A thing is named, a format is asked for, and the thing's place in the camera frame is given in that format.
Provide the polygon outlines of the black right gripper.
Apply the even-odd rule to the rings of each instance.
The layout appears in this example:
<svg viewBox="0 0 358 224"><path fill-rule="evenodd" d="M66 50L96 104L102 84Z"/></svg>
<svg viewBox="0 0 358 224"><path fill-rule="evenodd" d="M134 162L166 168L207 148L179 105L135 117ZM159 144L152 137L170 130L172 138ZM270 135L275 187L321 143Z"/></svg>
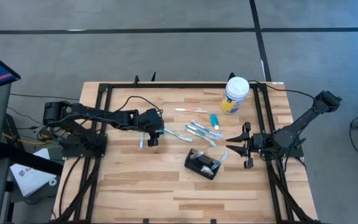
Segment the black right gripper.
<svg viewBox="0 0 358 224"><path fill-rule="evenodd" d="M245 169L251 169L254 166L254 159L251 154L258 153L260 158L264 161L271 161L273 159L272 152L267 148L268 134L253 134L250 135L251 126L249 122L245 122L242 127L243 133L240 136L226 139L227 142L244 142L244 146L227 145L227 148L238 153L241 157L245 157Z"/></svg>

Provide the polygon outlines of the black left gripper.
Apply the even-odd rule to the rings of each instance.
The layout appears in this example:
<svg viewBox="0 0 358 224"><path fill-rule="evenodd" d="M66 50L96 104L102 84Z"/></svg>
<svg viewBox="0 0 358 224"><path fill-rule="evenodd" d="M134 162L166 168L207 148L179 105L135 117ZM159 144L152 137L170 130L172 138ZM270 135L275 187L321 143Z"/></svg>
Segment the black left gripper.
<svg viewBox="0 0 358 224"><path fill-rule="evenodd" d="M136 118L136 131L148 133L150 139L147 141L148 147L158 146L158 138L161 130L164 129L164 121L159 112L149 109Z"/></svg>

